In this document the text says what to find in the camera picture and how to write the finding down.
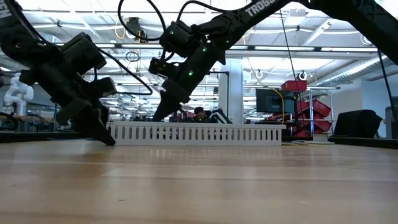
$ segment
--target wooden tabletop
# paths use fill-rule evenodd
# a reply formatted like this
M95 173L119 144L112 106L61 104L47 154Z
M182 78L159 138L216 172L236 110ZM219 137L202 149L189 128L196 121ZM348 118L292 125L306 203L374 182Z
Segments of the wooden tabletop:
M398 223L398 151L0 144L0 223Z

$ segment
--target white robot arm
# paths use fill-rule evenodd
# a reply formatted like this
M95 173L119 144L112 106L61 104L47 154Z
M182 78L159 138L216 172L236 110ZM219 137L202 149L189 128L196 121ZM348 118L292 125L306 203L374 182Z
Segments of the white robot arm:
M4 104L2 109L2 112L4 113L13 113L14 108L12 107L12 104L17 103L17 114L24 115L26 109L26 101L30 101L34 97L33 88L19 81L20 75L20 73L17 73L14 75L13 78L11 78L10 88L4 95Z

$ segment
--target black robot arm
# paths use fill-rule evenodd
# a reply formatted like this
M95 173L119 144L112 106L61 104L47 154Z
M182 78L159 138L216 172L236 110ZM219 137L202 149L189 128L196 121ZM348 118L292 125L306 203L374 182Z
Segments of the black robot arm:
M254 25L293 0L253 0L247 6L226 11L211 21L191 27L173 22L161 37L168 52L187 59L178 65L152 59L149 71L168 77L163 83L161 102L154 121L160 121L187 103L207 71L219 61L225 64L225 51ZM398 63L398 21L374 0L297 0L310 9L348 21L392 61Z
M81 33L61 47L40 38L22 13L15 0L0 0L0 45L2 51L15 61L29 67L22 70L20 81L38 83L60 105L57 121L71 121L75 131L107 145L115 141L105 128L108 109L99 98L116 93L110 78L85 81L81 75L90 69L100 69L106 60Z

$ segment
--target black cable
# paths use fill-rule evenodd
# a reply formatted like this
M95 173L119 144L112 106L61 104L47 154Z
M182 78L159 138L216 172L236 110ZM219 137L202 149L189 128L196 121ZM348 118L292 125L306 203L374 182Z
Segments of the black cable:
M206 4L206 3L203 3L203 2L200 2L200 1L191 0L191 1L187 1L187 2L181 7L180 13L178 14L178 17L177 17L177 21L179 21L179 20L181 19L181 16L182 16L182 13L183 13L184 9L185 9L189 4L197 4L197 5L206 7L206 8L208 8L208 9L211 9L211 10L216 11L216 12L227 12L227 11L228 11L228 10L219 9L219 8L217 8L217 7L210 6L210 5L208 5L208 4Z
M12 127L11 128L2 128L2 127L0 127L0 131L15 131L15 130L18 129L18 125L19 125L18 120L15 119L13 117L13 115L0 112L0 116L5 116L6 118L8 118L12 122Z
M208 9L217 11L217 12L226 12L226 10L218 9L218 8L216 8L216 7L210 6L210 5L205 4L205 3L203 3L203 2L200 2L200 1L187 1L187 2L181 7L180 12L179 12L179 14L178 14L178 16L177 16L177 20L176 20L176 21L179 21L179 20L181 19L181 16L182 16L182 14L183 14L183 12L184 12L184 9L185 9L189 4L197 4L197 5L206 7L206 8L208 8ZM160 57L160 59L161 59L161 60L164 60L165 62L167 62L167 61L169 61L169 60L174 56L175 53L172 52L167 58L165 58L165 54L166 54L166 50L163 49L162 56Z
M94 68L94 80L98 79L98 72L97 72L97 68Z
M297 87L298 99L299 99L300 102L301 102L302 98L301 98L301 94L300 94L300 91L299 91L299 84L298 84L298 82L297 82L296 73L294 72L292 54L290 53L289 43L288 43L288 41L287 41L287 34L286 34L286 28L285 28L284 17L283 17L283 15L282 15L282 10L281 10L281 9L279 9L279 12L280 12L280 19L282 20L282 27L283 27L283 29L284 29L287 52L289 53L290 64L291 64L291 66L292 66L292 72L293 72L293 76L294 76L294 82L296 83L296 87ZM301 107L301 103L300 103L300 113L302 114L301 118L302 118L302 122L303 122L303 126L304 126L305 135L307 136L307 129L306 129L306 127L305 127L305 121L304 121L304 116L303 116L303 108Z
M139 56L139 54L137 52L130 51L130 52L126 53L126 60L129 62L138 62L138 61L140 61L140 59L141 59L141 57Z
M121 15L123 2L124 2L124 0L120 0L119 1L119 5L118 5L118 19L119 19L120 23L122 24L122 26L131 35L133 35L137 39L146 40L146 41L157 41L157 40L160 40L160 37L156 37L156 38L140 37L139 35L133 33L133 31L131 31L130 28L127 27L127 25L123 21L122 15ZM162 13L159 11L159 9L156 7L156 5L151 0L147 0L147 2L155 9L156 14L159 16L160 22L162 23L163 31L165 32L166 31L166 23L164 22L164 18L162 16Z
M148 84L146 84L144 81L142 81L142 79L140 79L136 74L132 73L130 71L130 69L128 69L126 66L124 66L118 59L116 59L115 57L113 57L111 54L107 53L106 51L104 51L103 49L98 49L102 54L105 54L106 56L108 56L109 58L111 58L112 60L114 60L121 68L123 68L128 74L130 74L132 77L134 77L136 80L138 80L141 84L143 84L145 86L145 88L147 88L147 90L149 90L148 93L132 93L132 92L121 92L119 94L127 94L127 95L142 95L142 96L150 96L153 94L153 90L151 87L149 87Z
M387 88L387 92L388 92L388 98L390 99L391 110L392 110L392 116L394 117L395 123L396 123L396 125L397 125L397 130L398 130L397 111L396 111L396 107L395 107L395 105L394 105L394 100L392 100L392 94L391 94L390 84L388 83L386 68L384 67L383 58L381 57L381 51L378 50L377 52L378 52L378 54L379 54L379 59L380 59L380 64L381 64L381 70L382 70L382 72L383 72L384 81L386 82L386 88Z

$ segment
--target hanging cable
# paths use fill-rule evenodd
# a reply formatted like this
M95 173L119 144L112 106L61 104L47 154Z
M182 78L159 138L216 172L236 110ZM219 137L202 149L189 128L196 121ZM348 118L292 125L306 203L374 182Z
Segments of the hanging cable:
M97 72L97 68L94 68L94 80L98 79L98 72Z
M205 8L211 9L211 10L216 11L216 12L226 12L226 11L228 11L228 10L224 10L224 9L219 9L219 8L217 8L217 7L213 7L213 6L211 6L211 5L208 5L208 4L203 3L203 2L200 2L200 1L191 0L191 1L187 1L187 2L181 7L180 13L178 14L178 17L177 17L177 21L179 21L179 20L181 19L182 13L184 12L184 9L185 9L189 4L197 4L197 5L199 5L199 6L203 6L203 7L205 7Z
M127 32L129 32L131 35L133 35L135 38L140 39L140 40L146 40L146 41L158 41L160 40L160 37L156 37L156 38L148 38L148 37L140 37L139 35L133 33L133 31L131 31L130 28L128 28L128 26L124 23L122 15L121 15L121 11L122 11L122 6L123 6L123 2L124 0L120 0L119 1L119 5L118 5L118 18L120 23L122 24L122 26L127 30ZM151 0L147 0L147 2L155 9L156 14L158 15L160 22L162 23L162 28L163 31L166 31L166 23L164 22L164 18L162 16L162 13L159 11L159 9L156 7L156 5L151 1Z
M283 27L283 29L285 30L285 22L284 22L284 17L282 16L282 10L279 9L279 12L280 12L280 18L281 18L281 20L282 20L282 27ZM297 83L296 73L294 72L292 54L290 53L290 48L289 48L289 43L288 43L288 41L287 41L287 34L286 34L286 32L284 32L284 34L285 34L285 41L286 41L287 52L289 53L290 64L291 64L291 66L292 66L292 72L293 72L293 76L294 76L294 81L295 81L296 87L297 87L298 99L299 99L300 102L301 102L302 98L301 98L301 94L300 94L300 91L299 91L299 84ZM304 126L305 135L307 136L307 128L305 127L305 121L304 121L304 116L303 116L303 108L301 107L301 103L300 103L300 113L302 114L302 122L303 122L303 126Z
M126 29L123 29L123 36L119 36L118 34L118 18L116 17L116 23L114 25L114 33L116 34L116 37L118 37L119 39L123 40L124 37L126 36Z
M398 130L397 111L396 111L396 107L395 107L395 105L394 105L394 100L392 99L392 94L391 94L390 84L388 83L386 68L384 67L383 58L381 57L381 51L378 50L377 52L378 52L378 54L379 54L379 59L380 59L380 64L381 64L381 70L382 70L382 72L383 72L383 77L384 77L384 81L385 81L385 83L386 83L386 88L387 88L387 92L388 92L388 98L389 98L390 104L391 104L392 117L393 117L394 120L395 120L395 124L396 124L397 130Z
M138 62L138 61L140 61L140 59L141 59L141 57L139 56L139 54L137 52L130 51L130 52L126 53L126 60L128 62Z
M127 94L127 95L142 95L142 96L150 96L153 94L153 90L151 87L149 87L148 84L146 84L144 81L142 81L141 78L139 78L136 74L132 73L126 66L124 66L117 58L113 57L111 54L107 53L103 49L98 49L102 54L105 54L112 60L114 60L121 68L123 68L129 75L134 77L137 81L139 81L141 84L145 86L145 88L149 91L148 93L131 93L131 92L121 92L119 94Z

